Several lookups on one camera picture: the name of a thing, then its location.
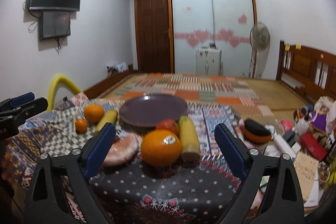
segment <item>blue gripper pad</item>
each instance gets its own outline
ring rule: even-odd
[[[244,181],[247,177],[248,149],[238,138],[235,138],[225,124],[215,127],[215,140],[218,144],[232,174]]]
[[[98,174],[115,137],[115,126],[112,123],[106,123],[97,136],[89,139],[84,145],[81,161],[85,167],[83,175],[87,180]]]
[[[31,102],[33,100],[35,100],[35,95],[34,95],[34,93],[29,92],[29,93],[23,94],[19,97],[13,98],[13,100],[10,103],[10,107],[11,108],[16,108],[20,105],[26,104],[26,103]]]

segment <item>purple plate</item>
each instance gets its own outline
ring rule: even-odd
[[[187,114],[187,103],[168,94],[149,94],[132,98],[119,110],[121,119],[135,127],[156,127],[164,119],[177,121]]]

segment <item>handwritten note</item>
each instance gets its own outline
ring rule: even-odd
[[[299,179],[302,198],[307,201],[314,184],[314,178],[316,176],[317,165],[319,161],[308,156],[302,152],[299,152],[294,162],[297,177]]]

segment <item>frosted glass door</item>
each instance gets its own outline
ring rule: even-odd
[[[196,49],[213,42],[212,0],[172,0],[175,73],[196,73]]]
[[[247,77],[254,24],[252,0],[213,0],[213,12],[215,42],[222,50],[222,74]]]

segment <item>orange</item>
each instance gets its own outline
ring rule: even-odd
[[[145,135],[140,150],[146,163],[153,167],[165,167],[179,158],[182,146],[175,134],[169,130],[160,129]]]
[[[88,126],[89,126],[89,124],[84,119],[77,119],[76,122],[75,122],[76,130],[79,133],[85,133],[87,131]]]
[[[177,137],[180,135],[180,129],[177,123],[174,120],[166,119],[161,121],[157,126],[156,129],[167,129],[173,132]]]
[[[104,108],[100,105],[88,105],[84,110],[84,117],[90,123],[99,123],[104,114]]]

